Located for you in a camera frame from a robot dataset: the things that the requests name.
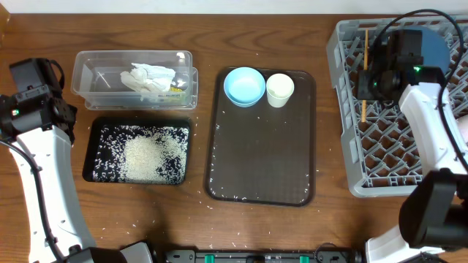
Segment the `yellow green snack wrapper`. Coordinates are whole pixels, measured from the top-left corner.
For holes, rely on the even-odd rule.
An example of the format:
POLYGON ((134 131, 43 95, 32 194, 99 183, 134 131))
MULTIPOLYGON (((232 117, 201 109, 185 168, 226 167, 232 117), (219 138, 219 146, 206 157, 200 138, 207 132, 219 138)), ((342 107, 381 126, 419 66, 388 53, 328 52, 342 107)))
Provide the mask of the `yellow green snack wrapper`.
POLYGON ((186 100, 186 90, 171 86, 168 91, 159 93, 154 100, 158 103, 182 103, 186 100))

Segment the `wooden chopstick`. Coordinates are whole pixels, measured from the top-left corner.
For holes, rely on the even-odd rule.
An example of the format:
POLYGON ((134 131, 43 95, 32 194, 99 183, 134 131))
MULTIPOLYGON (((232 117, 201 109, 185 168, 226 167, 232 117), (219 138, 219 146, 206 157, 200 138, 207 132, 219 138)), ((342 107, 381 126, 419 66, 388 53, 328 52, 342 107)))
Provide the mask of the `wooden chopstick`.
MULTIPOLYGON (((365 46, 364 46, 364 58, 363 58, 363 70, 368 70, 368 58, 369 58, 369 30, 365 30, 365 46)), ((366 105, 367 101, 364 99, 362 101, 362 108, 361 108, 361 123, 366 122, 366 105)))

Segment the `dark blue plate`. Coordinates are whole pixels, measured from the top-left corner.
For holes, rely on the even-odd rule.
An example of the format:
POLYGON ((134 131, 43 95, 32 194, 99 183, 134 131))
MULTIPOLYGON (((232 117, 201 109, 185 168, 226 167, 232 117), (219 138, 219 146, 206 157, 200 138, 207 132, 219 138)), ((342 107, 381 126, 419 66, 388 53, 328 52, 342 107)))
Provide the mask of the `dark blue plate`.
POLYGON ((397 64, 438 67, 447 73, 450 51, 444 39, 422 26, 408 26, 388 32, 382 40, 390 49, 387 54, 397 64))

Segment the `cream paper cup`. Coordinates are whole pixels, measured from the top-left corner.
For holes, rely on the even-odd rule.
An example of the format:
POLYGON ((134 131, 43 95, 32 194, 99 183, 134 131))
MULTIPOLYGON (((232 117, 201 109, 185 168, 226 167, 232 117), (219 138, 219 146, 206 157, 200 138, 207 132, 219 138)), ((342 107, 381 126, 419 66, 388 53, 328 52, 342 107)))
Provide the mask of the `cream paper cup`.
POLYGON ((280 108, 286 105, 295 89, 293 79, 286 74, 271 75, 266 82, 267 100, 270 106, 280 108))

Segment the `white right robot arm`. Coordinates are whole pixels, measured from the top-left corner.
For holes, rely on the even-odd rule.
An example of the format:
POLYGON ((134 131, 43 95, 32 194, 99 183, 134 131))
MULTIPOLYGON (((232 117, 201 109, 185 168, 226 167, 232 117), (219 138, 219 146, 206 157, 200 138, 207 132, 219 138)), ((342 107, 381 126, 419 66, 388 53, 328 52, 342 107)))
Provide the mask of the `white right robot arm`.
POLYGON ((394 30, 375 39, 371 69, 358 74, 360 91, 399 105, 423 172, 397 226, 366 242, 368 262, 409 262, 467 246, 467 144, 446 89, 449 58, 436 33, 394 30))

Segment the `white napkin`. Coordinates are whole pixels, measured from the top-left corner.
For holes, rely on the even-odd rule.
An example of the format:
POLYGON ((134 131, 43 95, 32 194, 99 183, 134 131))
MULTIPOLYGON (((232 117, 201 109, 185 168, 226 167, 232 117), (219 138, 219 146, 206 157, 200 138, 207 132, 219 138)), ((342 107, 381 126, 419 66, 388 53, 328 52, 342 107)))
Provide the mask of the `white napkin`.
POLYGON ((162 93, 168 91, 176 75, 174 69, 164 66, 132 63, 130 72, 120 74, 121 82, 133 91, 140 93, 162 93))

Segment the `pink cup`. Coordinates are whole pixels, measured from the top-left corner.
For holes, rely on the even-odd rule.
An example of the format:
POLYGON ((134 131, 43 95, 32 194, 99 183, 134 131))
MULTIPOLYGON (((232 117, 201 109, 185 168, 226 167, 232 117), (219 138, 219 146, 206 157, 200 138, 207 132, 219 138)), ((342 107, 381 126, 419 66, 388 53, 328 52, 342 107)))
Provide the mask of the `pink cup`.
POLYGON ((468 115, 462 116, 457 120, 458 129, 463 137, 465 143, 468 143, 468 115))

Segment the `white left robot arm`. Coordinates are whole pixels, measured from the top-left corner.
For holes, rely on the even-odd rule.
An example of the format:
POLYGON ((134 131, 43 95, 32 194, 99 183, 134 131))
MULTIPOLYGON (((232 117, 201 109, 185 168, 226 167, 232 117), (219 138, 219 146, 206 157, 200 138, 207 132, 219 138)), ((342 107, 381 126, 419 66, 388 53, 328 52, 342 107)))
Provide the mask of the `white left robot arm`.
POLYGON ((77 108, 62 96, 60 65, 28 58, 10 65, 17 93, 1 96, 1 144, 20 172, 31 233, 30 262, 125 262, 98 248, 80 209, 71 149, 77 108))

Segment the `light blue small bowl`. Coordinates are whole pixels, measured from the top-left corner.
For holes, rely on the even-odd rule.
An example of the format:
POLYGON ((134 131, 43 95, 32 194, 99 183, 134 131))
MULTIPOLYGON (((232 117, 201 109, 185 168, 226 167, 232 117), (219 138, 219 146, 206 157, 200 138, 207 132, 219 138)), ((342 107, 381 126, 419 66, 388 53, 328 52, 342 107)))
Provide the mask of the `light blue small bowl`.
POLYGON ((263 97, 266 91, 266 81, 258 70, 251 67, 238 67, 227 74, 223 89, 234 105, 251 107, 263 97))

